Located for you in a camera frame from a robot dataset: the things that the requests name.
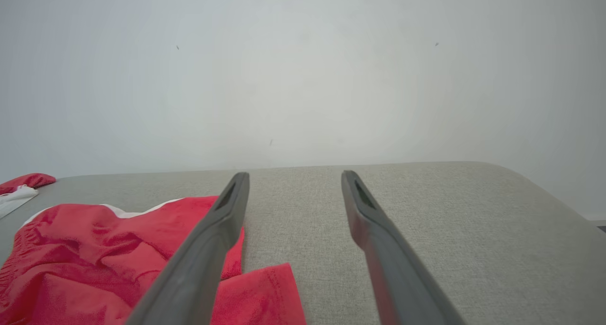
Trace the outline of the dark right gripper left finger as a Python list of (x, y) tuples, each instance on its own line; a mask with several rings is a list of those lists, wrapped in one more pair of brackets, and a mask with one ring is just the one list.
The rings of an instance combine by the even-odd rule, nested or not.
[(226, 254), (240, 238), (249, 191), (247, 172), (231, 178), (125, 325), (210, 325)]

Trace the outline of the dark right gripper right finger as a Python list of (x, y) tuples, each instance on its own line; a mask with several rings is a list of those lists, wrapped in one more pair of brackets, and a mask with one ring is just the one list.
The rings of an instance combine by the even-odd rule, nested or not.
[(467, 325), (361, 177), (341, 175), (347, 221), (364, 252), (381, 325)]

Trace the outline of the red basketball shorts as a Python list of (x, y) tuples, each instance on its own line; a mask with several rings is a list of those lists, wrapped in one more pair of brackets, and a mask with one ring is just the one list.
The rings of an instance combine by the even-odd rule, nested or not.
[[(124, 325), (216, 196), (144, 213), (61, 204), (17, 231), (0, 269), (0, 325)], [(306, 325), (290, 264), (243, 273), (244, 231), (229, 250), (210, 325)]]

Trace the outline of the red basketball jersey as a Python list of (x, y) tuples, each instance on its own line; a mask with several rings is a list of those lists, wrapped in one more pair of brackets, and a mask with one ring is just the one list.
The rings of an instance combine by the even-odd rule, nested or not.
[(38, 195), (37, 189), (56, 182), (54, 176), (32, 173), (0, 183), (0, 219)]

